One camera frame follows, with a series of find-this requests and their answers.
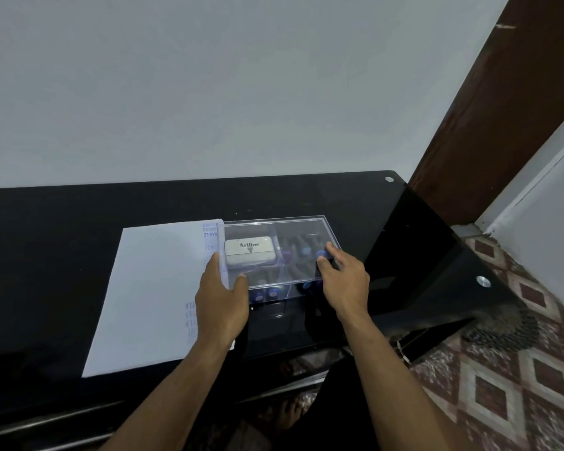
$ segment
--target plastic container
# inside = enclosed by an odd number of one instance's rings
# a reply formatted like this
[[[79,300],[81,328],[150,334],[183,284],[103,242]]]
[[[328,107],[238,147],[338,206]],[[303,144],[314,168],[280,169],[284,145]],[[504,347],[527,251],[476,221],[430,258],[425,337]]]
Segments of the plastic container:
[[[219,244],[221,266],[229,285],[245,274],[249,301],[267,303],[312,294],[321,289],[316,259],[326,242],[339,247],[326,218],[321,216],[243,220],[224,223]]]

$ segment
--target black pants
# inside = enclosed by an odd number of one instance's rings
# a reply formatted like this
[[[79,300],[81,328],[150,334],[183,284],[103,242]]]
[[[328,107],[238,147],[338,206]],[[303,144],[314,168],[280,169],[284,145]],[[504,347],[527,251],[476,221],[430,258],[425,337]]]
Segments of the black pants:
[[[379,449],[352,356],[331,367],[307,413],[274,449]]]

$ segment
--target black table surface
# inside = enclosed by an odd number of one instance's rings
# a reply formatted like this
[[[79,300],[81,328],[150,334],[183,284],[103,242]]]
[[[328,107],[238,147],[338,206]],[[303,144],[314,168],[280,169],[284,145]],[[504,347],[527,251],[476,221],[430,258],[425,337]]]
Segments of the black table surface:
[[[383,332],[515,301],[392,171],[0,189],[0,415],[155,382],[171,370],[159,364],[81,379],[123,228],[311,215],[325,215],[341,247],[366,265],[369,311]],[[276,307],[286,308],[287,319],[272,327],[266,318]],[[324,313],[315,318],[318,307]],[[342,338],[325,304],[300,298],[252,311],[228,357]]]

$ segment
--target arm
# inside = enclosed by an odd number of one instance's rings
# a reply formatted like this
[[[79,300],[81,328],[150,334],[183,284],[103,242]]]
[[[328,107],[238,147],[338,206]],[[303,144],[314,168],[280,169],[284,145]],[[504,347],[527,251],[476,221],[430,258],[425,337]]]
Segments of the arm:
[[[343,324],[355,357],[378,444],[387,450],[472,450],[474,445],[428,399],[368,315],[370,276],[363,264],[330,242],[340,271],[317,259],[324,294]]]
[[[248,319],[248,283],[233,290],[219,276],[214,254],[195,297],[198,338],[188,356],[123,423],[101,451],[178,451],[182,449],[232,341]]]

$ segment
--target sheet of paper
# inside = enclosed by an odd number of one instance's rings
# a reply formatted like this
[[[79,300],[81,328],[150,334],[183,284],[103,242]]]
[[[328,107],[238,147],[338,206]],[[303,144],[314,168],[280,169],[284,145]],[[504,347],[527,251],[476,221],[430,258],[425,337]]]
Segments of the sheet of paper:
[[[218,223],[222,228],[221,220],[205,220],[123,229],[82,377],[188,354],[196,341],[194,296],[218,250]]]

